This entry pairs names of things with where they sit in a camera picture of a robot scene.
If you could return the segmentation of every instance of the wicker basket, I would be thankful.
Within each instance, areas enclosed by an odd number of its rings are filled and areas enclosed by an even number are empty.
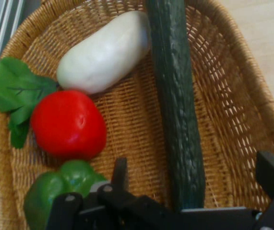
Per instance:
[[[25,61],[36,74],[56,77],[60,58],[113,17],[143,10],[137,0],[49,0],[19,27],[2,56]],[[206,173],[206,207],[264,209],[269,199],[255,182],[255,152],[274,152],[274,100],[240,31],[215,1],[187,2],[195,106]],[[108,128],[105,150],[91,164],[110,178],[127,156],[130,192],[169,204],[169,178],[148,55],[117,86],[94,101]],[[10,146],[8,116],[0,113],[0,230],[27,225],[23,200],[35,178],[60,162],[40,150],[30,131],[23,149]]]

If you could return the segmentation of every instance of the floor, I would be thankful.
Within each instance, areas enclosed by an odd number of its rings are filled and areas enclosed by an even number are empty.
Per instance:
[[[219,0],[237,22],[274,96],[274,0]]]

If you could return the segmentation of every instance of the white vegetable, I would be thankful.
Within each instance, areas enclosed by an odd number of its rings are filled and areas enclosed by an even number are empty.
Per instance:
[[[63,56],[57,69],[59,84],[88,94],[105,90],[148,53],[149,30],[144,12],[121,14]]]

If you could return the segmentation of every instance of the bell pepper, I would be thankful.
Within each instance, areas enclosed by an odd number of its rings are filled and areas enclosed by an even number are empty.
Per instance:
[[[57,172],[41,174],[24,200],[24,213],[30,229],[46,228],[52,202],[58,195],[77,192],[86,197],[93,184],[105,180],[82,160],[67,161]]]

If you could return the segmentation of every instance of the red tomato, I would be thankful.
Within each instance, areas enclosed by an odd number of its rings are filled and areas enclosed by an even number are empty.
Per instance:
[[[55,157],[89,160],[106,145],[104,119],[91,99],[79,91],[48,95],[34,109],[30,123],[37,144]]]

